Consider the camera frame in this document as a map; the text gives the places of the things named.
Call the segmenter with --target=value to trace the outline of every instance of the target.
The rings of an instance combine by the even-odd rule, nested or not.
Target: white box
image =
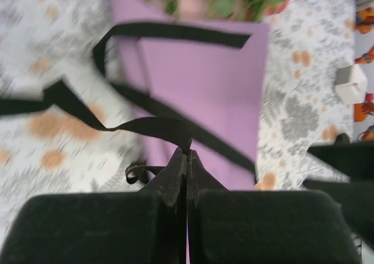
[[[368,79],[359,64],[337,70],[335,91],[346,105],[364,102],[367,87]]]

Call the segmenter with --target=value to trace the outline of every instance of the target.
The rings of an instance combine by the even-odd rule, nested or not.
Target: black strap
[[[112,29],[92,50],[95,65],[102,73],[104,78],[106,43],[112,36],[185,39],[204,43],[220,44],[234,48],[242,48],[250,37],[248,34],[225,33],[218,32],[216,30],[207,30],[197,27],[170,25],[164,23],[131,23],[117,25],[112,27]],[[242,154],[195,122],[181,115],[170,106],[150,97],[142,91],[131,88],[126,84],[119,85],[113,82],[110,82],[110,84],[125,99],[136,106],[141,107],[151,115],[182,120],[189,127],[193,138],[196,141],[202,143],[211,150],[216,151],[231,162],[249,170],[252,173],[255,173],[255,165],[245,154]]]
[[[71,91],[63,80],[43,90],[43,100],[0,99],[0,115],[41,112],[57,105],[68,114],[80,119],[88,126],[100,131],[126,130],[144,136],[156,137],[174,143],[184,153],[190,149],[192,137],[188,126],[180,120],[166,117],[144,117],[107,128]]]

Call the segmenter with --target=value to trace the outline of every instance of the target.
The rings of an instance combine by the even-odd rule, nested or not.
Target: purple bag
[[[173,22],[143,0],[110,2],[114,24]],[[118,38],[127,84],[166,103],[255,161],[269,26],[231,21],[188,25],[251,37],[242,49],[185,40]],[[135,114],[149,116],[138,107]],[[172,144],[148,137],[142,140],[148,165],[169,161],[175,149]],[[192,149],[226,188],[253,189],[254,175],[247,169],[196,141]]]

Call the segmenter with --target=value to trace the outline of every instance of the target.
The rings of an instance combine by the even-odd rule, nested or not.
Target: floral tablecloth
[[[272,25],[259,131],[257,189],[298,189],[307,175],[344,180],[305,154],[352,134],[352,107],[333,94],[353,59],[354,0],[292,0]],[[107,126],[130,106],[103,83],[90,50],[110,27],[107,0],[0,0],[0,93],[40,96],[62,75]],[[120,78],[115,47],[109,75]],[[50,192],[137,190],[124,179],[141,154],[136,136],[100,133],[57,109],[0,120],[0,239],[20,206]]]

